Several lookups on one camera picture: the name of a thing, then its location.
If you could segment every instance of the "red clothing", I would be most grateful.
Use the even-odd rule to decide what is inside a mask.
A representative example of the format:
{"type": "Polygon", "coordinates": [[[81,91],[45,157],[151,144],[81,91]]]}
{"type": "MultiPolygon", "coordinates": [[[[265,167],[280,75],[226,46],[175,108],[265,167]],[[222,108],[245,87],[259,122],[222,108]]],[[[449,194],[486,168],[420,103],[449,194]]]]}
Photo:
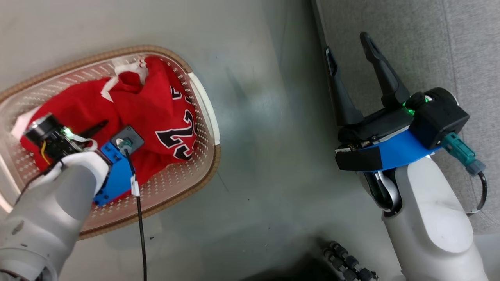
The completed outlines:
{"type": "MultiPolygon", "coordinates": [[[[107,120],[92,137],[99,148],[130,125],[144,139],[144,145],[131,156],[137,181],[144,184],[168,164],[190,159],[196,142],[195,108],[177,75],[157,57],[148,57],[145,62],[149,74],[144,86],[137,73],[121,73],[109,91],[110,101],[101,95],[109,77],[76,84],[49,99],[30,123],[52,113],[78,134],[107,120]]],[[[34,154],[40,170],[45,170],[48,164],[40,149],[24,136],[21,144],[34,154]]]]}

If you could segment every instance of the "laundry basket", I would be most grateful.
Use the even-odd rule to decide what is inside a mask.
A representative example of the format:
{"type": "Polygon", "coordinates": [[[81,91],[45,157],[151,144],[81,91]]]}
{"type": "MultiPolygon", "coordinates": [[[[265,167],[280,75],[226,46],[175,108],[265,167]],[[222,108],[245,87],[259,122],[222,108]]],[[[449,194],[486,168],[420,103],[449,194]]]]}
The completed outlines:
{"type": "MultiPolygon", "coordinates": [[[[197,119],[197,146],[191,160],[170,164],[141,186],[143,217],[151,216],[204,187],[214,176],[221,158],[220,134],[212,104],[191,67],[172,51],[138,46],[110,51],[65,64],[0,93],[0,207],[12,210],[25,184],[40,171],[33,154],[11,134],[19,115],[45,103],[64,89],[115,74],[116,63],[133,63],[156,56],[177,74],[190,96],[197,119]]],[[[100,235],[138,220],[136,199],[127,198],[103,207],[93,206],[80,239],[100,235]]]]}

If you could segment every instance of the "brown basket rim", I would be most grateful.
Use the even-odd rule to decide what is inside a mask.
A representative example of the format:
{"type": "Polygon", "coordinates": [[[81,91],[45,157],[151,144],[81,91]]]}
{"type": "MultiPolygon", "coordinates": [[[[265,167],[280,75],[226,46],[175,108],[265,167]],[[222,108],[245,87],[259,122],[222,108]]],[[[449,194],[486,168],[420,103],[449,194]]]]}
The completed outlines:
{"type": "MultiPolygon", "coordinates": [[[[153,53],[153,54],[159,54],[162,56],[166,56],[174,60],[176,63],[178,63],[186,73],[192,73],[193,69],[189,66],[189,64],[183,60],[180,56],[175,54],[173,51],[158,47],[158,46],[153,46],[153,45],[142,45],[142,46],[135,46],[135,47],[127,47],[127,48],[121,48],[121,49],[116,49],[112,51],[107,51],[103,52],[100,54],[96,54],[93,56],[89,56],[83,59],[79,59],[70,63],[63,64],[57,68],[45,71],[39,75],[36,75],[32,78],[29,78],[27,80],[24,80],[20,83],[17,83],[16,85],[0,92],[0,103],[5,101],[7,98],[23,91],[26,90],[30,87],[35,86],[38,83],[41,83],[45,80],[51,79],[53,77],[59,76],[61,74],[64,74],[66,72],[79,69],[81,67],[91,65],[94,63],[98,63],[101,61],[113,59],[116,57],[122,57],[126,55],[133,55],[137,53],[153,53]]],[[[153,207],[143,209],[142,210],[142,217],[147,218],[149,216],[152,216],[172,205],[175,203],[181,201],[182,199],[187,198],[188,196],[194,194],[195,192],[199,191],[202,189],[204,186],[206,186],[209,181],[214,177],[215,173],[217,172],[217,168],[219,166],[219,163],[221,161],[221,145],[217,144],[214,146],[214,152],[213,152],[213,159],[212,159],[212,164],[210,165],[210,169],[206,173],[206,175],[198,181],[196,184],[191,186],[190,188],[180,192],[179,194],[163,201],[160,204],[157,204],[153,207]]],[[[88,238],[92,238],[101,234],[108,233],[113,230],[117,230],[119,228],[122,228],[124,226],[130,225],[132,223],[135,223],[139,220],[139,218],[136,215],[131,215],[129,217],[117,220],[113,223],[109,223],[107,225],[101,226],[101,227],[96,227],[90,230],[86,230],[80,233],[79,240],[84,240],[88,238]]]]}

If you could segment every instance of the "teal connector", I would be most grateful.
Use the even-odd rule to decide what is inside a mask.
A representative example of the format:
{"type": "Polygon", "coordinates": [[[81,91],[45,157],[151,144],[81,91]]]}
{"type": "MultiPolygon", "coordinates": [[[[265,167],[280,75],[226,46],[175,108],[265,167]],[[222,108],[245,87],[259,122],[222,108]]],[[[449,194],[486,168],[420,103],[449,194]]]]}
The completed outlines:
{"type": "Polygon", "coordinates": [[[476,176],[486,168],[483,162],[476,159],[476,153],[454,132],[444,137],[441,147],[458,159],[472,176],[476,176]]]}

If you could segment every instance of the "gray sofa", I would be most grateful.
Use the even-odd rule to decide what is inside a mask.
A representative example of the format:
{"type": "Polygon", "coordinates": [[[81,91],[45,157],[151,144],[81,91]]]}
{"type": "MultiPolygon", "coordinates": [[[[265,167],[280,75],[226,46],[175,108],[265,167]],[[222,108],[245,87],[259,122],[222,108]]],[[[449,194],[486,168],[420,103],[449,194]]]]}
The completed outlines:
{"type": "MultiPolygon", "coordinates": [[[[354,104],[382,108],[372,65],[359,40],[368,32],[411,93],[448,89],[471,118],[461,132],[486,165],[488,197],[470,220],[476,234],[500,231],[500,2],[491,0],[317,0],[324,44],[342,69],[354,104]]],[[[481,182],[445,151],[434,160],[466,211],[481,182]]]]}

